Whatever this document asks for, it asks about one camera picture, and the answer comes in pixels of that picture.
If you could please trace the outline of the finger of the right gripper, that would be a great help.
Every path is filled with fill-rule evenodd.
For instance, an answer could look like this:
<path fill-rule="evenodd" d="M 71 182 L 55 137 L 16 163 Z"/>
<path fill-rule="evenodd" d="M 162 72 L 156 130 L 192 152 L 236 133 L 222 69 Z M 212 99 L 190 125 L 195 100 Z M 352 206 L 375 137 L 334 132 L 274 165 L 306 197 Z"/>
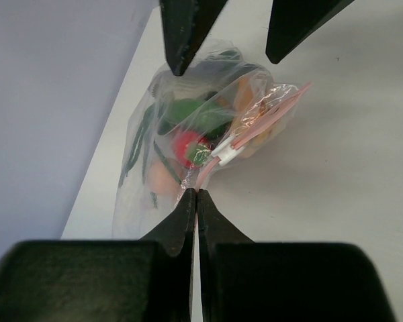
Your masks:
<path fill-rule="evenodd" d="M 182 76 L 208 36 L 227 0 L 160 0 L 166 62 Z"/>
<path fill-rule="evenodd" d="M 353 0 L 274 0 L 266 55 L 273 64 L 290 52 Z"/>

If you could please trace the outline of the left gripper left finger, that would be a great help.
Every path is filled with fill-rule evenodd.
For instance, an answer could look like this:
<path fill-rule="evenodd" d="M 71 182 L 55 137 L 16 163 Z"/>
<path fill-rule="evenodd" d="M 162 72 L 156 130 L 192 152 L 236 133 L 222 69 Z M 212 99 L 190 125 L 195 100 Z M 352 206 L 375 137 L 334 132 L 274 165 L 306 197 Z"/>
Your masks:
<path fill-rule="evenodd" d="M 187 189 L 175 209 L 141 240 L 155 247 L 145 321 L 190 321 L 197 193 Z"/>

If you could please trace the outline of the clear zip top bag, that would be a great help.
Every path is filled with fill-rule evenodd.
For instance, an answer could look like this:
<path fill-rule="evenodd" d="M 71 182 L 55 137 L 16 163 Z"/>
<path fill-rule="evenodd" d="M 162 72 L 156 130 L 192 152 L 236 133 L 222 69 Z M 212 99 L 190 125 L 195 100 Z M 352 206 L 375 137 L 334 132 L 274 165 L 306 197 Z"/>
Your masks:
<path fill-rule="evenodd" d="M 182 76 L 162 66 L 128 120 L 112 235 L 138 239 L 187 189 L 281 133 L 308 85 L 278 83 L 231 42 L 211 41 Z"/>

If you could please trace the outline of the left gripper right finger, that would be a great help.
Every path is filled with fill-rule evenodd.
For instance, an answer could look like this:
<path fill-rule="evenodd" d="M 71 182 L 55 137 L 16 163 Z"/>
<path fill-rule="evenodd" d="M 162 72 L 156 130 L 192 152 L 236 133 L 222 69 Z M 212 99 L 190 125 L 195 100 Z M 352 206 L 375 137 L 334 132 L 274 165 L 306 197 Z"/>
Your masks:
<path fill-rule="evenodd" d="M 197 192 L 197 223 L 201 276 L 201 304 L 204 321 L 212 321 L 215 247 L 218 244 L 252 244 L 254 241 L 239 230 L 221 212 L 207 190 Z"/>

